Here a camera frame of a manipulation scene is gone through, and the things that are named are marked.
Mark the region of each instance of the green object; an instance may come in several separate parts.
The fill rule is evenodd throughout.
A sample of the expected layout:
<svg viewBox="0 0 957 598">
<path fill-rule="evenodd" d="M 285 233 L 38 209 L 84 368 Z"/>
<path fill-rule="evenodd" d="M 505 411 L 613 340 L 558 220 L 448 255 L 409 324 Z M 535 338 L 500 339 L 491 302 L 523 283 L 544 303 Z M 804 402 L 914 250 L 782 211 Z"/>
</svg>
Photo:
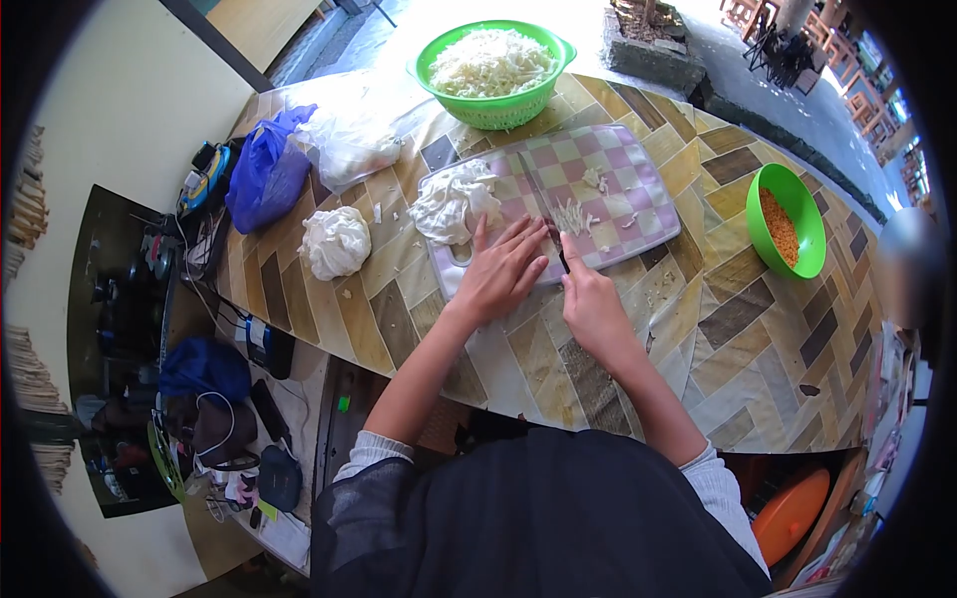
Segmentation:
<svg viewBox="0 0 957 598">
<path fill-rule="evenodd" d="M 176 456 L 169 451 L 166 436 L 156 429 L 156 424 L 153 422 L 146 424 L 146 440 L 149 442 L 149 451 L 153 455 L 156 469 L 160 471 L 160 477 L 169 489 L 169 493 L 180 503 L 186 502 L 186 489 L 183 486 L 183 477 L 180 476 L 179 468 L 176 466 Z"/>
<path fill-rule="evenodd" d="M 546 46 L 558 59 L 558 66 L 551 77 L 542 81 L 541 84 L 511 96 L 459 98 L 435 91 L 429 85 L 429 67 L 435 62 L 435 57 L 446 47 L 459 41 L 466 33 L 476 29 L 514 29 Z M 442 104 L 449 114 L 477 129 L 497 131 L 521 126 L 537 117 L 551 98 L 558 76 L 577 54 L 578 51 L 574 46 L 544 27 L 522 21 L 479 21 L 456 27 L 429 42 L 418 56 L 409 61 L 406 70 L 415 77 L 419 85 L 435 96 L 438 103 Z"/>
<path fill-rule="evenodd" d="M 784 211 L 794 223 L 797 233 L 797 264 L 793 268 L 774 246 L 765 215 L 761 212 L 761 197 L 758 188 L 766 188 L 774 194 Z M 747 191 L 747 231 L 754 249 L 774 272 L 792 278 L 814 278 L 824 267 L 827 243 L 824 240 L 824 221 L 817 209 L 811 192 L 804 182 L 786 166 L 766 164 L 758 170 Z"/>
<path fill-rule="evenodd" d="M 279 510 L 273 505 L 269 504 L 262 498 L 256 502 L 256 506 L 262 511 L 262 514 L 268 517 L 269 519 L 275 521 L 276 517 L 279 516 Z"/>
</svg>

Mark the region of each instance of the white plastic bag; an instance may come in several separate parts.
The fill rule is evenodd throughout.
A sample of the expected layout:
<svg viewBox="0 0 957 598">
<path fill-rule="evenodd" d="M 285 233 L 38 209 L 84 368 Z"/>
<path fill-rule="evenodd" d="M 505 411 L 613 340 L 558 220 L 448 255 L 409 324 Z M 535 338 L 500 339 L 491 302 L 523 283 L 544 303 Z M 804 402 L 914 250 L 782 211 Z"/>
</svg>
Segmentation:
<svg viewBox="0 0 957 598">
<path fill-rule="evenodd" d="M 392 166 L 399 159 L 402 140 L 392 132 L 376 130 L 381 124 L 370 122 L 335 126 L 319 145 L 319 180 L 340 195 L 377 170 Z"/>
<path fill-rule="evenodd" d="M 399 159 L 401 140 L 408 132 L 404 119 L 409 106 L 377 89 L 374 75 L 356 71 L 330 76 L 335 94 L 324 97 L 296 138 L 319 149 L 308 152 L 324 187 L 337 195 Z"/>
</svg>

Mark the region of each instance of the blue plastic bag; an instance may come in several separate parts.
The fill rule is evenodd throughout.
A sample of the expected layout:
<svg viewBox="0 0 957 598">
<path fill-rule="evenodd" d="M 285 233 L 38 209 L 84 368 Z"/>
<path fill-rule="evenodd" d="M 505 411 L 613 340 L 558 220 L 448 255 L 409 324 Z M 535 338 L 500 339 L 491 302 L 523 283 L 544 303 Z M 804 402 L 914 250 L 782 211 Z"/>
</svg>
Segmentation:
<svg viewBox="0 0 957 598">
<path fill-rule="evenodd" d="M 226 207 L 237 231 L 251 233 L 296 205 L 309 159 L 288 136 L 316 108 L 309 104 L 280 112 L 271 121 L 257 122 L 246 136 L 226 193 Z"/>
<path fill-rule="evenodd" d="M 160 368 L 160 392 L 170 396 L 214 390 L 230 403 L 241 403 L 252 386 L 242 353 L 211 337 L 183 339 Z"/>
</svg>

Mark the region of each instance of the white wall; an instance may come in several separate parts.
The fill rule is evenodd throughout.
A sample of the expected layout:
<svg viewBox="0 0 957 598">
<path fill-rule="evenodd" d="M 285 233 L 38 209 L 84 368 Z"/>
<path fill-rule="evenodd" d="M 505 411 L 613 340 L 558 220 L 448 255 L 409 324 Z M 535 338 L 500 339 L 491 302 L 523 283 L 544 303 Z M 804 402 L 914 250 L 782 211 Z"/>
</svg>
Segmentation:
<svg viewBox="0 0 957 598">
<path fill-rule="evenodd" d="M 104 0 L 68 50 L 36 118 L 49 228 L 4 296 L 7 322 L 30 328 L 65 402 L 66 298 L 90 187 L 172 210 L 192 154 L 225 139 L 252 93 L 158 0 Z M 105 520 L 78 448 L 57 504 L 119 595 L 206 581 L 182 507 Z"/>
</svg>

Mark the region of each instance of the person's left hand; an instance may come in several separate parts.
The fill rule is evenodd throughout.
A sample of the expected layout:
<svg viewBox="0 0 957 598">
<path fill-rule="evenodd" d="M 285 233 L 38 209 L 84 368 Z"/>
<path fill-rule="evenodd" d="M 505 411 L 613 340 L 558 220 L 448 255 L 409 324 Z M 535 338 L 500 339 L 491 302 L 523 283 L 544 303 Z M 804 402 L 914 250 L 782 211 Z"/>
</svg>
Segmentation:
<svg viewBox="0 0 957 598">
<path fill-rule="evenodd" d="M 446 306 L 473 329 L 515 309 L 548 265 L 544 255 L 530 259 L 548 235 L 541 217 L 532 220 L 526 214 L 505 229 L 491 247 L 487 246 L 485 220 L 485 214 L 478 220 L 472 263 Z"/>
</svg>

